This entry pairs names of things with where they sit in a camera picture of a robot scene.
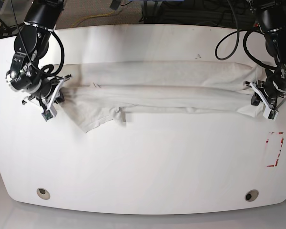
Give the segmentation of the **red tape rectangle marking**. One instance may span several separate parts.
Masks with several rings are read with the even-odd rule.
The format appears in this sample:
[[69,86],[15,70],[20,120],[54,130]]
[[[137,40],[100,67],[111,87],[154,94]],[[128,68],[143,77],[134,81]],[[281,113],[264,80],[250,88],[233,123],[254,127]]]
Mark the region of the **red tape rectangle marking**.
[[284,142],[283,132],[269,132],[264,152],[264,164],[266,167],[276,167],[280,159]]

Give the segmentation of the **right table grommet hole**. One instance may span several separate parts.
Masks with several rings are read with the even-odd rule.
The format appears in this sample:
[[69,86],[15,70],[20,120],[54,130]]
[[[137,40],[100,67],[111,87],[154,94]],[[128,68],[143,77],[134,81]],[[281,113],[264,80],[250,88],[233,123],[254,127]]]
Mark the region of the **right table grommet hole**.
[[256,189],[250,190],[245,194],[245,201],[247,202],[253,202],[257,199],[259,196],[259,192]]

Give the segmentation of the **left table grommet hole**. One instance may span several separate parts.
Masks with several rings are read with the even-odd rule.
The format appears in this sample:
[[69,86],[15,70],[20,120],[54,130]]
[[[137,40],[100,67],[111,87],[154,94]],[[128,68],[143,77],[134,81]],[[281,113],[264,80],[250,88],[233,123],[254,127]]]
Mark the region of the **left table grommet hole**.
[[44,199],[44,200],[48,200],[51,197],[50,193],[47,190],[43,189],[43,188],[38,188],[37,189],[37,195],[41,199]]

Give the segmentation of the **table grommet hole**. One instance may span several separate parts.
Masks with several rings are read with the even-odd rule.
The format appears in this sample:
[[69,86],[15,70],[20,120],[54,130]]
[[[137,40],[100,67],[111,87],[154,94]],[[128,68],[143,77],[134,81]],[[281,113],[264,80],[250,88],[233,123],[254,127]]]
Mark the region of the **table grommet hole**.
[[37,189],[37,195],[41,199],[44,199],[44,200],[48,200],[51,197],[50,193],[47,190],[43,189],[43,188],[38,188]]
[[253,202],[257,199],[259,196],[259,192],[256,189],[250,190],[245,194],[245,201],[247,202]]

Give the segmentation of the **black tripod stand legs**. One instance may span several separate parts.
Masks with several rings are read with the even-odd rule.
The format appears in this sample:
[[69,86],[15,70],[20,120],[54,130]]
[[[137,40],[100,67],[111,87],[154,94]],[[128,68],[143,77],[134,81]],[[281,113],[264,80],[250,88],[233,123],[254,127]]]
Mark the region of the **black tripod stand legs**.
[[15,25],[13,12],[9,6],[0,7],[0,39],[15,36],[17,26]]

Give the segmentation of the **white T-shirt with yellow print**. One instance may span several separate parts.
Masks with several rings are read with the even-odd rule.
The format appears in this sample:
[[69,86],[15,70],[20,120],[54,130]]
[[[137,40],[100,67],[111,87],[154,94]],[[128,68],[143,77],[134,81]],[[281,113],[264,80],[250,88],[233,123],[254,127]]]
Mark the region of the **white T-shirt with yellow print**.
[[129,113],[240,113],[256,117],[245,82],[262,68],[234,62],[146,61],[65,65],[62,109],[84,132]]

